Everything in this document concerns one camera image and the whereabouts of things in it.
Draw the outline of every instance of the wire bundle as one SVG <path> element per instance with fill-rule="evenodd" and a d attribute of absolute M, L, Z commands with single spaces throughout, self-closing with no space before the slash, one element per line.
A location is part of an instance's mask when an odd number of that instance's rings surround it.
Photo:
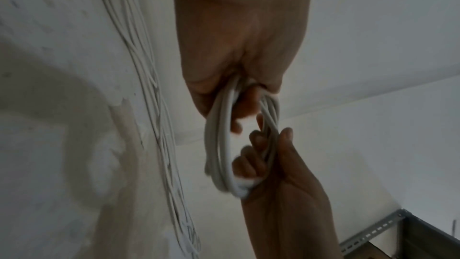
<path fill-rule="evenodd" d="M 238 75 L 233 75 L 226 86 L 220 91 L 214 101 L 211 111 L 206 119 L 205 126 L 205 149 L 206 166 L 205 173 L 211 176 L 216 188 L 223 192 L 231 192 L 237 198 L 245 198 L 252 188 L 261 183 L 265 177 L 246 179 L 236 177 L 232 170 L 232 158 L 230 156 L 230 122 L 231 109 L 237 102 L 240 93 L 253 82 Z M 263 91 L 260 100 L 264 125 L 262 133 L 268 138 L 267 150 L 262 158 L 271 169 L 276 156 L 276 142 L 278 139 L 279 102 L 270 93 Z"/>
<path fill-rule="evenodd" d="M 163 161 L 163 179 L 178 243 L 187 256 L 198 258 L 200 240 L 185 204 L 176 164 L 175 140 L 168 108 L 161 95 L 154 56 L 142 13 L 135 0 L 103 0 L 133 59 L 150 122 Z"/>

